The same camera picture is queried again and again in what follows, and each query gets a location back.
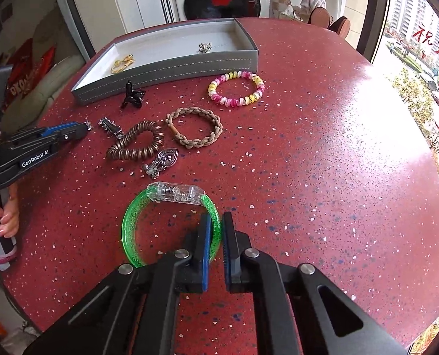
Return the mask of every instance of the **green bracelet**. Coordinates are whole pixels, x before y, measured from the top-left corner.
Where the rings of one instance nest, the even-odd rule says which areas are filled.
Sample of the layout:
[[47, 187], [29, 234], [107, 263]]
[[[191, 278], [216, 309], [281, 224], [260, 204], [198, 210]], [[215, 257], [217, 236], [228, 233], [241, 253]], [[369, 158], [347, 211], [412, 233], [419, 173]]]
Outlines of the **green bracelet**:
[[173, 201], [205, 207], [213, 222], [209, 262], [215, 258], [221, 244], [221, 223], [218, 211], [211, 199], [205, 194], [205, 191], [196, 185], [154, 182], [149, 184], [145, 190], [132, 200], [122, 220], [122, 246], [134, 267], [138, 268], [146, 265], [137, 252], [135, 233], [140, 212], [152, 201]]

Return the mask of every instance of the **brown braided bracelet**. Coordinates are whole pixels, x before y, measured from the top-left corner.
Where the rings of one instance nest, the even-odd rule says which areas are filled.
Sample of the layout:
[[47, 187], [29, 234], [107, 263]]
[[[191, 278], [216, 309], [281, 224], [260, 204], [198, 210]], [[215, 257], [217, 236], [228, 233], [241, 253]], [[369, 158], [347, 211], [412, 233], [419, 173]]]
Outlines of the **brown braided bracelet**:
[[[126, 147], [144, 131], [154, 134], [154, 141], [148, 147], [142, 149], [127, 149]], [[160, 150], [163, 145], [164, 134], [162, 126], [156, 122], [144, 120], [134, 125], [129, 132], [110, 147], [106, 152], [106, 157], [111, 160], [146, 160]]]
[[[180, 115], [190, 114], [190, 113], [197, 114], [201, 117], [206, 117], [209, 120], [211, 120], [215, 128], [214, 131], [211, 133], [211, 135], [205, 137], [203, 140], [200, 140], [199, 138], [195, 138], [194, 140], [188, 140], [185, 136], [183, 136], [180, 132], [178, 132], [172, 121]], [[221, 124], [219, 116], [216, 116], [211, 111], [207, 111], [206, 109], [202, 109], [198, 107], [178, 108], [175, 112], [167, 115], [167, 119], [165, 120], [165, 123], [174, 133], [175, 140], [181, 145], [184, 145], [188, 149], [193, 147], [200, 148], [205, 145], [213, 144], [216, 140], [218, 140], [219, 135], [223, 131], [223, 124]]]

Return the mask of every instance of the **tabletop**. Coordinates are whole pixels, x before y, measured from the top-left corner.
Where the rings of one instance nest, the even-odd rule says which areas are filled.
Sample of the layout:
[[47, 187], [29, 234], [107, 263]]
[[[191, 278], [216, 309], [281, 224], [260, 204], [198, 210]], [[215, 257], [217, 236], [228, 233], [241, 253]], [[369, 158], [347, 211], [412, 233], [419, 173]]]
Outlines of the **tabletop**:
[[[206, 77], [147, 87], [141, 109], [120, 110], [122, 95], [81, 107], [71, 87], [89, 62], [41, 125], [107, 116], [127, 131], [179, 107], [212, 110], [224, 131], [208, 147], [187, 150], [165, 130], [165, 146], [179, 157], [158, 180], [198, 185], [220, 214], [232, 211], [253, 246], [285, 264], [314, 263], [408, 344], [439, 315], [439, 177], [424, 138], [389, 82], [336, 33], [272, 19], [240, 22], [259, 48], [266, 91], [258, 103], [219, 106], [209, 100]], [[251, 92], [249, 83], [228, 81], [218, 92], [240, 97]], [[193, 115], [175, 123], [189, 138], [211, 128]], [[141, 163], [106, 160], [112, 143], [96, 126], [20, 183], [20, 255], [2, 278], [41, 330], [127, 261], [121, 220], [152, 180]], [[136, 239], [153, 263], [181, 247], [199, 209], [148, 207]], [[232, 344], [238, 354], [256, 353], [252, 296], [226, 292], [221, 253], [208, 292], [182, 294], [176, 330], [177, 354], [230, 354]]]

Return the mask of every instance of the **gray box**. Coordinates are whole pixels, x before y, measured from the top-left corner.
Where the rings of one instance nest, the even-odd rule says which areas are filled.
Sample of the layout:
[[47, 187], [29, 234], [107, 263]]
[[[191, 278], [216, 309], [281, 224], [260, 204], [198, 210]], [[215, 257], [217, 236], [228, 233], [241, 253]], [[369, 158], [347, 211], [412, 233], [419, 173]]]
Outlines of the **gray box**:
[[[211, 51], [200, 52], [200, 43], [211, 42]], [[116, 60], [132, 54], [135, 62], [117, 74]], [[185, 78], [257, 72], [259, 51], [236, 19], [185, 21], [154, 27], [115, 41], [88, 68], [72, 89], [78, 104], [86, 105], [126, 91]]]

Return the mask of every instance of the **silver bolt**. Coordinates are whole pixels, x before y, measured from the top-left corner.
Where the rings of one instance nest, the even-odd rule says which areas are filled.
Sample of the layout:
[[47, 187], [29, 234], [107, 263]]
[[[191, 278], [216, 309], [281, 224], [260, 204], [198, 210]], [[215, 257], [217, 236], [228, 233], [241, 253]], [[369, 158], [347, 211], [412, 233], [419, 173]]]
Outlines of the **silver bolt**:
[[178, 259], [186, 259], [189, 256], [187, 249], [178, 249], [175, 251], [175, 257]]
[[310, 263], [305, 263], [300, 266], [301, 272], [307, 275], [313, 275], [315, 273], [315, 267]]
[[129, 275], [134, 270], [134, 267], [128, 263], [121, 264], [118, 271], [121, 275]]
[[255, 248], [248, 248], [244, 253], [247, 257], [255, 258], [259, 256], [259, 250]]

